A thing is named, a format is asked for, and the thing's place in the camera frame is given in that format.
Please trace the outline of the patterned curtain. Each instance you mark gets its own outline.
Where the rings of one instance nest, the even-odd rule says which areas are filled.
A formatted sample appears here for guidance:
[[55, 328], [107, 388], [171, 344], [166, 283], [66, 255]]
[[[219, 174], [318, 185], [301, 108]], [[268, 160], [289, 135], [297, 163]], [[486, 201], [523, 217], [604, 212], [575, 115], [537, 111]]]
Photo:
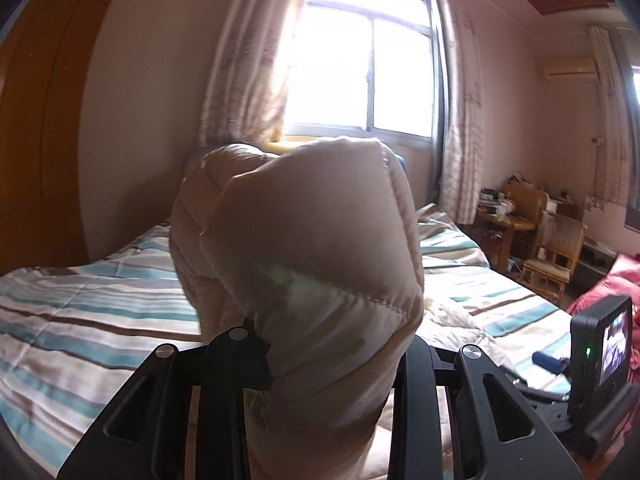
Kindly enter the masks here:
[[303, 3], [231, 0], [209, 73], [198, 144], [280, 139]]
[[437, 0], [437, 4], [448, 86], [439, 203], [454, 222], [470, 226], [480, 200], [484, 169], [480, 51], [470, 4], [466, 0]]

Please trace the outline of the wooden wicker chair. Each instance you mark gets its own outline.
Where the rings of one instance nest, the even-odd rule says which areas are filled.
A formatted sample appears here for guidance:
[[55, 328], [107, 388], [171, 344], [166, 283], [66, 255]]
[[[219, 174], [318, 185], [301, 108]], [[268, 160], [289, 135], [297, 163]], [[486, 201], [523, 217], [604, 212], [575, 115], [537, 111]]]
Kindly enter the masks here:
[[518, 282], [559, 307], [575, 272], [586, 231], [580, 220], [543, 211], [532, 255], [523, 261]]

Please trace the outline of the striped bed cover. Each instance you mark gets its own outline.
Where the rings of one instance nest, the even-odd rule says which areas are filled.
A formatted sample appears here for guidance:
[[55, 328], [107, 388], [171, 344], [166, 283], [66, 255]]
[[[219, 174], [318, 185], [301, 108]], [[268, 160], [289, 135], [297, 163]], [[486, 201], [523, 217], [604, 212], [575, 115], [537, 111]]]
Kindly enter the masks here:
[[[416, 214], [425, 273], [419, 334], [476, 344], [535, 389], [567, 393], [534, 364], [570, 354], [570, 318], [510, 278], [434, 205]], [[169, 255], [167, 224], [85, 266], [25, 268], [1, 280], [1, 415], [25, 454], [55, 476], [104, 405], [160, 344], [201, 341]]]

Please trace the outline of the pink red blanket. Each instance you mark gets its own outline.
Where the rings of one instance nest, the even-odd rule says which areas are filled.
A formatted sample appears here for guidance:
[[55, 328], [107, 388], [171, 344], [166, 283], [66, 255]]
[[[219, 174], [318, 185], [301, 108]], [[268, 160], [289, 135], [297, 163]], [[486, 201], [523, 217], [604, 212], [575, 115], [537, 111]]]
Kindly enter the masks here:
[[607, 296], [629, 296], [634, 324], [639, 325], [640, 266], [639, 256], [618, 255], [612, 268], [588, 292], [579, 296], [566, 309], [569, 314], [585, 310]]

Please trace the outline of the wooden side table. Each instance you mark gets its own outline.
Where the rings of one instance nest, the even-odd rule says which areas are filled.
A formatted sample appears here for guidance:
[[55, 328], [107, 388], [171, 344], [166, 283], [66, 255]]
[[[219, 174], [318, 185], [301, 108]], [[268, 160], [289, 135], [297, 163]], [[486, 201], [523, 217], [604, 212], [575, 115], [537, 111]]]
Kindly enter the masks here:
[[549, 195], [547, 192], [521, 183], [507, 183], [503, 185], [502, 192], [506, 200], [514, 203], [514, 209], [511, 212], [490, 214], [481, 210], [476, 216], [502, 229], [496, 269], [498, 272], [506, 273], [515, 234], [537, 231], [542, 213], [547, 209]]

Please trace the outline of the beige quilted down jacket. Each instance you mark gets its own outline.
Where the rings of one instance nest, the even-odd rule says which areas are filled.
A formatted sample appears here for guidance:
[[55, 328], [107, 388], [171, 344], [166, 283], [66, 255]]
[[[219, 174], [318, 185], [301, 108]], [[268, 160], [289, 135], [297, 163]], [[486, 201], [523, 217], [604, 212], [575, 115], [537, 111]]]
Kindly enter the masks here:
[[362, 473], [423, 318], [415, 212], [374, 139], [230, 144], [184, 177], [169, 247], [202, 336], [247, 321], [269, 348], [270, 388], [244, 396], [254, 478]]

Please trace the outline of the wall air conditioner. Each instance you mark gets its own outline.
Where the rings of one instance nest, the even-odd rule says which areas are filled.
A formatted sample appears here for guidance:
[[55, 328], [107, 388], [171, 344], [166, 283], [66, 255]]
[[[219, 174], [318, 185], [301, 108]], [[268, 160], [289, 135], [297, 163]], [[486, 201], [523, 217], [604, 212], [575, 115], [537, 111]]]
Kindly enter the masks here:
[[593, 82], [598, 80], [598, 69], [593, 58], [550, 58], [542, 63], [542, 72], [548, 81], [566, 79]]

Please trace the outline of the bright window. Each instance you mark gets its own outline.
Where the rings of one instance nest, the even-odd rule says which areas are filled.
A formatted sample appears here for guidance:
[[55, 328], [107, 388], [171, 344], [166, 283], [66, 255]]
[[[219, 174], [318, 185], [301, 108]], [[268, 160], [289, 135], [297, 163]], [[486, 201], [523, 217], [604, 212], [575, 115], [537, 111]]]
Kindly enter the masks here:
[[431, 139], [436, 61], [431, 0], [305, 0], [284, 132]]

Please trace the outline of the left patterned curtain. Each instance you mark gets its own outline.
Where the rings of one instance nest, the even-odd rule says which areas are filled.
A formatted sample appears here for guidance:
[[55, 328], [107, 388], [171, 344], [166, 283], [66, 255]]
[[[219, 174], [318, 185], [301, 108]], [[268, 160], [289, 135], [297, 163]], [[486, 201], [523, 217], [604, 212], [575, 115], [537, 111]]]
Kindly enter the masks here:
[[198, 144], [280, 139], [303, 3], [231, 0], [209, 73]]

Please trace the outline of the grey yellow teal headboard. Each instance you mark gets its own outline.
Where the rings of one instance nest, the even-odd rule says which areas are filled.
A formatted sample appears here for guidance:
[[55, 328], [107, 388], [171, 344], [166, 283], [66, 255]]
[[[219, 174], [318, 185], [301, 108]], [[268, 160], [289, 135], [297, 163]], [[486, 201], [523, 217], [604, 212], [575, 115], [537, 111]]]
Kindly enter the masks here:
[[[260, 148], [263, 152], [283, 155], [289, 152], [296, 150], [296, 148], [300, 148], [302, 145], [308, 144], [308, 141], [279, 141], [279, 142], [265, 142], [263, 144], [259, 144], [258, 148]], [[224, 144], [220, 145], [211, 145], [204, 146], [204, 148], [196, 148], [195, 150], [190, 151], [186, 154], [186, 157], [183, 159], [182, 163], [182, 175], [186, 177], [190, 172], [195, 169], [199, 164], [201, 159], [206, 156], [208, 153], [212, 151], [218, 150], [218, 148], [223, 148]]]

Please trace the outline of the right patterned curtain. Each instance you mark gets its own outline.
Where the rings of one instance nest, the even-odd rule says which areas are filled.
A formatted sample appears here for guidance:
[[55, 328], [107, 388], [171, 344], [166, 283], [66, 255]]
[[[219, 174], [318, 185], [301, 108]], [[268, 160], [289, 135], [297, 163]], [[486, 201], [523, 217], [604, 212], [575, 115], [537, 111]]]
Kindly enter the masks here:
[[484, 169], [480, 51], [470, 4], [466, 0], [437, 0], [437, 4], [448, 86], [439, 203], [454, 222], [470, 226], [480, 200]]

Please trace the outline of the far side curtain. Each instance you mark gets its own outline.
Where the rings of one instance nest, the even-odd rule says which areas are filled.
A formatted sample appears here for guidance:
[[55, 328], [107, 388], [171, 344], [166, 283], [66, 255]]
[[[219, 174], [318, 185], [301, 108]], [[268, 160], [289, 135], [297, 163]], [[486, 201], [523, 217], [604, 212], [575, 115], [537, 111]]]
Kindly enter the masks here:
[[631, 116], [623, 68], [624, 49], [614, 30], [591, 25], [598, 81], [598, 137], [594, 197], [601, 202], [626, 207], [631, 170]]

